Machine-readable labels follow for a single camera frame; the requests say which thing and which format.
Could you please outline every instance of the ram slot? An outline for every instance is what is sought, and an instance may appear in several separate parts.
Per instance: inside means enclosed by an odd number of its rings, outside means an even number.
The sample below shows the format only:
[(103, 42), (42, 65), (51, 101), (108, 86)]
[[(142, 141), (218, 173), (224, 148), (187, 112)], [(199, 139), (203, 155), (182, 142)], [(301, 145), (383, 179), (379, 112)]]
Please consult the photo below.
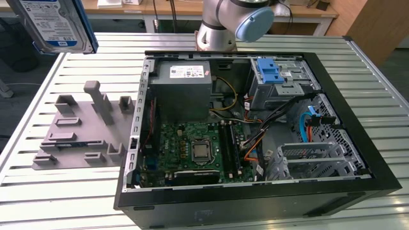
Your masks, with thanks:
[(239, 148), (234, 127), (230, 124), (219, 125), (220, 148), (223, 156), (224, 174), (228, 178), (242, 175)]

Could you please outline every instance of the open computer tower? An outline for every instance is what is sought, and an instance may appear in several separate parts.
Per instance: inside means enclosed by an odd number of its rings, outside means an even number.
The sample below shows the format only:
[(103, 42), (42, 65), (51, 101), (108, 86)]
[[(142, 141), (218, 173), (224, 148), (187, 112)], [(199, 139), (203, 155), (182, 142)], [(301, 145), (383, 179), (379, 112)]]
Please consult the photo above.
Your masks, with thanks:
[(142, 229), (331, 215), (401, 188), (316, 54), (146, 55), (115, 200)]

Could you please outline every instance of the slatted aluminum table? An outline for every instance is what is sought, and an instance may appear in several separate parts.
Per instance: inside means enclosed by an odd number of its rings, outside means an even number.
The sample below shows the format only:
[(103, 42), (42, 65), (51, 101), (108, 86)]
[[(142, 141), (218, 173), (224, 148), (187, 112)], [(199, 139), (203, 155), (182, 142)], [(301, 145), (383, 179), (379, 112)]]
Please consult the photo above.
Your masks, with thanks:
[[(111, 100), (136, 98), (146, 50), (194, 50), (192, 34), (96, 34), (98, 54), (60, 54), (0, 155), (0, 229), (138, 229), (115, 211), (119, 167), (35, 171), (32, 159), (47, 134), (60, 94), (91, 101), (88, 80)], [(242, 51), (317, 53), (403, 189), (329, 217), (207, 226), (215, 229), (409, 229), (409, 105), (353, 42), (341, 37), (266, 36), (238, 43)]]

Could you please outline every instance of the white label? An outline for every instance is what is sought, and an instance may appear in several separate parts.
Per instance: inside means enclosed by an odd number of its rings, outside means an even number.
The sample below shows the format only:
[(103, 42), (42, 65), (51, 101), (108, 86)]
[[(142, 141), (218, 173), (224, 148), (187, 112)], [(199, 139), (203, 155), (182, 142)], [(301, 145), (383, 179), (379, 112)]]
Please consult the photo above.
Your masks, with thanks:
[(264, 154), (266, 157), (271, 157), (274, 155), (274, 151), (272, 150), (268, 150)]
[(142, 11), (124, 11), (124, 13), (142, 13)]
[(292, 73), (289, 71), (281, 72), (281, 77), (291, 77)]
[(43, 39), (54, 46), (75, 46), (78, 38), (68, 20), (60, 15), (59, 0), (20, 0)]
[(56, 145), (56, 147), (71, 147), (72, 145), (71, 144), (60, 144), (60, 145)]
[(244, 109), (246, 109), (246, 110), (251, 110), (251, 103), (250, 103), (250, 102), (246, 102), (246, 103), (244, 103)]
[(204, 78), (204, 66), (172, 66), (171, 78)]
[(256, 168), (258, 172), (260, 175), (264, 174), (264, 169), (262, 168), (260, 164), (258, 165), (258, 168)]

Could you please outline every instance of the motherboard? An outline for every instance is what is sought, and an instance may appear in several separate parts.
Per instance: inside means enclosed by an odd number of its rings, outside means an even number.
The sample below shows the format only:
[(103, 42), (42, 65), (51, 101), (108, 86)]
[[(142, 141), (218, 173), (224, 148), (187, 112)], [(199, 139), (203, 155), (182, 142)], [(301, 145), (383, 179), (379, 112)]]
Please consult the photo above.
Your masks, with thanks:
[(160, 128), (159, 155), (146, 157), (152, 186), (248, 182), (252, 166), (243, 160), (240, 123), (174, 123)]

